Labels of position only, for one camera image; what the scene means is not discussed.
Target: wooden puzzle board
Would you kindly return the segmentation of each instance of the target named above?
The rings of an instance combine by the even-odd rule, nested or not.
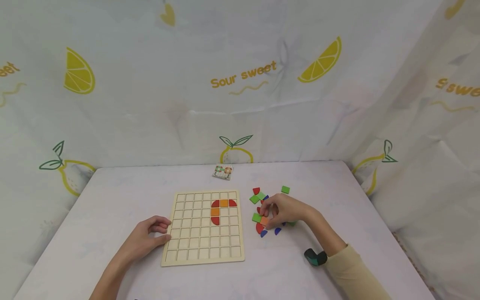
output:
[[[245,260],[238,190],[175,194],[162,266]]]

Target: curtain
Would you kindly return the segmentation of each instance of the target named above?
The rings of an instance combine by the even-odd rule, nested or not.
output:
[[[439,297],[480,295],[454,268],[478,245],[479,25],[474,0],[4,1],[0,296],[97,168],[329,159]]]

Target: table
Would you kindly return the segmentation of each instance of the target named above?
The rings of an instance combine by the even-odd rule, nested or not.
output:
[[[306,225],[264,238],[251,221],[252,188],[280,192],[316,207],[352,244],[393,299],[432,299],[373,205],[340,161],[235,165],[230,181],[214,165],[101,168],[65,218],[17,293],[16,300],[88,299],[117,249],[141,220],[168,216],[180,191],[238,189],[245,261],[160,267],[162,249],[127,273],[118,299],[342,299],[322,267],[303,252],[321,250]]]

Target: red quarter circle piece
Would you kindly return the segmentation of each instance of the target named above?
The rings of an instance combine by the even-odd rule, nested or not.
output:
[[[258,234],[261,234],[261,233],[262,233],[262,230],[263,230],[264,228],[265,228],[265,226],[263,226],[263,225],[260,224],[260,223],[257,223],[256,229],[257,229]]]
[[[215,225],[220,225],[220,217],[219,216],[213,216],[212,218],[212,223]]]

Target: beige sleeve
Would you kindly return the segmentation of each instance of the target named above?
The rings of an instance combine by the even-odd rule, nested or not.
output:
[[[325,266],[349,300],[390,299],[352,246],[329,257]]]

